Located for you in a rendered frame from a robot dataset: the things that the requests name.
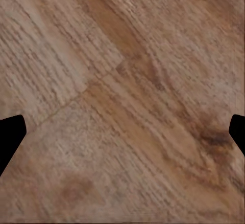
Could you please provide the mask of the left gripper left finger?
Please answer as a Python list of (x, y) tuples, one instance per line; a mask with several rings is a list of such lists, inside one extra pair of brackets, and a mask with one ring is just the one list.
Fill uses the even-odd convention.
[(0, 176), (27, 134), (22, 115), (0, 120)]

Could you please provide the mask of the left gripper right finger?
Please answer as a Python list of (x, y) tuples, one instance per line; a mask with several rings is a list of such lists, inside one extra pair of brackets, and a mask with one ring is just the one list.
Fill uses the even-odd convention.
[(245, 117), (233, 115), (229, 133), (245, 155)]

